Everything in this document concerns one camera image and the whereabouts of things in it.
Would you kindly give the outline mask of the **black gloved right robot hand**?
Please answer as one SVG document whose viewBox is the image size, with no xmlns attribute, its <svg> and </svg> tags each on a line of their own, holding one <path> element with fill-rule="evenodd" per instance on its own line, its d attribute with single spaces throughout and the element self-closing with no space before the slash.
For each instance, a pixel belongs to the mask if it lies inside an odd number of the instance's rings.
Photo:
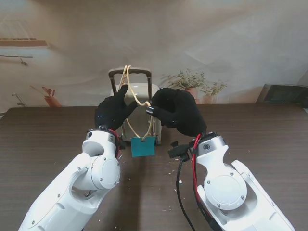
<svg viewBox="0 0 308 231">
<path fill-rule="evenodd" d="M 146 112 L 159 119 L 163 126 L 176 128 L 189 137 L 206 133 L 206 123 L 197 107 L 194 97 L 187 91 L 161 88 L 152 97 Z"/>
</svg>

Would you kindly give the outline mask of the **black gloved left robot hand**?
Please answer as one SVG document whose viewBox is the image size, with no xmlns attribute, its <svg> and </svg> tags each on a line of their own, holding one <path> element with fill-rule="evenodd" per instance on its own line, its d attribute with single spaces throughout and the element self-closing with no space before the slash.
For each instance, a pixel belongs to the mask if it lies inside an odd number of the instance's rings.
<svg viewBox="0 0 308 231">
<path fill-rule="evenodd" d="M 114 95 L 105 98 L 95 109 L 94 124 L 96 128 L 116 131 L 138 107 L 136 101 L 129 105 L 124 102 L 128 85 L 123 85 Z"/>
</svg>

